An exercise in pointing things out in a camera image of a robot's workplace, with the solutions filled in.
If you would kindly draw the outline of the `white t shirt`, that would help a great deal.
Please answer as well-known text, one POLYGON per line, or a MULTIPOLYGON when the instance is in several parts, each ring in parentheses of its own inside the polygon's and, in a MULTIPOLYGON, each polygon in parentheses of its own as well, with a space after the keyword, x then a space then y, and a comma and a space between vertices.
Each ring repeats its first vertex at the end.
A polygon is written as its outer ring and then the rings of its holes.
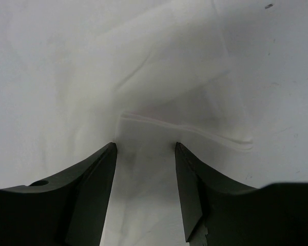
POLYGON ((248 141, 227 40, 258 1, 0 1, 0 188, 117 138, 105 245, 183 245, 170 133, 248 141), (136 147, 131 147, 134 135, 136 147))

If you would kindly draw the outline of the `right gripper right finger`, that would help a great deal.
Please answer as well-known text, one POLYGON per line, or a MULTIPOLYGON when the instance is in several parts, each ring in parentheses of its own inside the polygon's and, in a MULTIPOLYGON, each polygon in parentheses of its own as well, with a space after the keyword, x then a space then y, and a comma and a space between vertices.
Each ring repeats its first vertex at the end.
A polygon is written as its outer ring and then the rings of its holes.
POLYGON ((308 183, 253 188, 175 146, 185 240, 189 245, 308 245, 308 183))

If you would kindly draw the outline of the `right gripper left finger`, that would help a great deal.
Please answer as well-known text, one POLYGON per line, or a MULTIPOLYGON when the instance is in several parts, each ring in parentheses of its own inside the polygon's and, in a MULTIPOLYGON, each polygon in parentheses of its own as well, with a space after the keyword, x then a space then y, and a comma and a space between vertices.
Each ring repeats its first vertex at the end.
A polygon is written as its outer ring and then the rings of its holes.
POLYGON ((117 145, 29 186, 0 189, 0 245, 99 245, 117 145))

